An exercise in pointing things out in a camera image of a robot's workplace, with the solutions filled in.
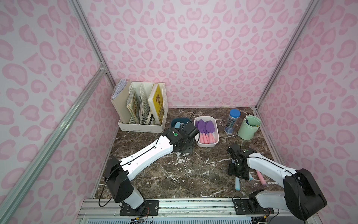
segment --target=blue chalk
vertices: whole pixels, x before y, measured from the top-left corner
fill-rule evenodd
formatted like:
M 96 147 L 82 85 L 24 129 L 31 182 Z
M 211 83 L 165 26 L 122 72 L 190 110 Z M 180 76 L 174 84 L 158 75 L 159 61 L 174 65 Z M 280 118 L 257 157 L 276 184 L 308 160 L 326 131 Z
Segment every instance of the blue chalk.
M 240 190 L 240 179 L 238 177 L 235 177 L 235 190 Z

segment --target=yellow book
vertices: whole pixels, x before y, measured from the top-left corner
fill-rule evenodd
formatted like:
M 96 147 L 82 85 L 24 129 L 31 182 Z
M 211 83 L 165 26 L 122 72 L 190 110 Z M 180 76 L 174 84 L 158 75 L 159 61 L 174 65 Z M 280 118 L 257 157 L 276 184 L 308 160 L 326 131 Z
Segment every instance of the yellow book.
M 153 117 L 157 125 L 161 125 L 164 115 L 163 95 L 157 83 L 153 85 L 152 91 L 148 97 L 148 104 L 152 111 Z

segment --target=purple toy shovel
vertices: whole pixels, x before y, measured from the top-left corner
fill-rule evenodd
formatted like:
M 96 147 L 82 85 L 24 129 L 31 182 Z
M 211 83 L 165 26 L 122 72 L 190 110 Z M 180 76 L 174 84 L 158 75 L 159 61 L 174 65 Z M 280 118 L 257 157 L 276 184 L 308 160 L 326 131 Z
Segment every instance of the purple toy shovel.
M 196 121 L 195 126 L 199 130 L 199 142 L 204 144 L 203 134 L 201 133 L 201 131 L 199 129 L 199 121 Z
M 216 141 L 213 136 L 213 133 L 215 132 L 215 126 L 211 120 L 206 124 L 206 131 L 209 133 L 210 143 L 215 143 Z
M 203 140 L 204 140 L 204 144 L 208 144 L 209 141 L 208 139 L 206 138 L 206 124 L 203 120 L 200 120 L 199 123 L 198 123 L 198 129 L 200 131 L 200 134 L 202 133 L 202 135 L 200 135 L 200 138 L 203 137 Z

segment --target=chalk stick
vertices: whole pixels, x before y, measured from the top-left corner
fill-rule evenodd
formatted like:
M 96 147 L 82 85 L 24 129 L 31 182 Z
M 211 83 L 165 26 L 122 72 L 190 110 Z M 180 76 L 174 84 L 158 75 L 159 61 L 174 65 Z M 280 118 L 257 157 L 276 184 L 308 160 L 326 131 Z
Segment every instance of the chalk stick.
M 240 179 L 238 177 L 235 177 L 235 190 L 240 190 Z
M 266 183 L 265 179 L 263 178 L 262 174 L 260 173 L 260 171 L 257 171 L 257 170 L 256 170 L 256 173 L 257 173 L 258 179 L 261 181 L 261 184 L 262 184 L 263 186 L 266 186 L 267 183 Z

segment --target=pencil container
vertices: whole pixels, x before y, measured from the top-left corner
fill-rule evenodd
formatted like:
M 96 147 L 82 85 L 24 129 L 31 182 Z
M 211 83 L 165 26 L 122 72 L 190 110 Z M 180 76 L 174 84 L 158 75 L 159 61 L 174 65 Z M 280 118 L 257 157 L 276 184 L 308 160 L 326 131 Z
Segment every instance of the pencil container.
M 234 126 L 237 122 L 237 119 L 240 116 L 240 111 L 237 109 L 230 110 L 229 117 L 226 120 L 226 125 L 224 131 L 228 134 L 231 134 L 234 130 Z
M 239 131 L 239 137 L 244 140 L 252 139 L 255 132 L 260 128 L 261 120 L 258 117 L 247 115 L 242 122 Z

